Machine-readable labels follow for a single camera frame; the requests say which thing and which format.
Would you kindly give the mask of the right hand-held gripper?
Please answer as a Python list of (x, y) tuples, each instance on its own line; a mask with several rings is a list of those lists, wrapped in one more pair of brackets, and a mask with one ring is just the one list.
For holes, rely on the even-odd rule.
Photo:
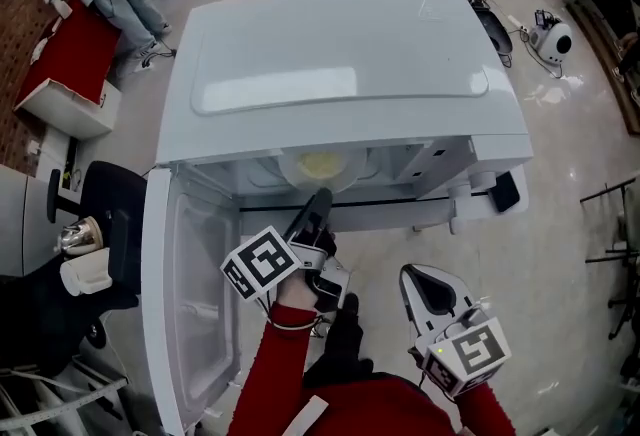
[(460, 277), (419, 265), (417, 283), (415, 268), (406, 264), (400, 270), (399, 284), (408, 319), (416, 330), (425, 330), (426, 320), (454, 320), (419, 336), (409, 349), (423, 375), (447, 397), (455, 398), (487, 382), (511, 358), (498, 319), (483, 305), (471, 307), (472, 294)]

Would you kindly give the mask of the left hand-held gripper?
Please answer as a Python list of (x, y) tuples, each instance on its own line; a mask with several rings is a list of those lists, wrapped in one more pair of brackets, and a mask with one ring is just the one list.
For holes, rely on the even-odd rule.
[(283, 236), (269, 226), (227, 255), (220, 270), (242, 300), (254, 301), (301, 271), (317, 297), (317, 312), (343, 306), (350, 273), (337, 260), (334, 239), (326, 228), (332, 204), (332, 192), (320, 188)]

